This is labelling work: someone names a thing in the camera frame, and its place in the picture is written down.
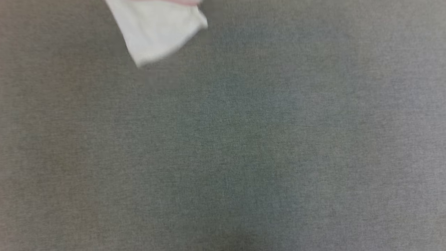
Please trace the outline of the white cloth garment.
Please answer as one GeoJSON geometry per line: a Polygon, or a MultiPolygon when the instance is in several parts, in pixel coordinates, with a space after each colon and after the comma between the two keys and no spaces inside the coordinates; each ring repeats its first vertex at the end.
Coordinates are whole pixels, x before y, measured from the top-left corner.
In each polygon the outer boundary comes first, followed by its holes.
{"type": "Polygon", "coordinates": [[[203,0],[105,0],[138,67],[178,51],[208,27],[203,0]]]}

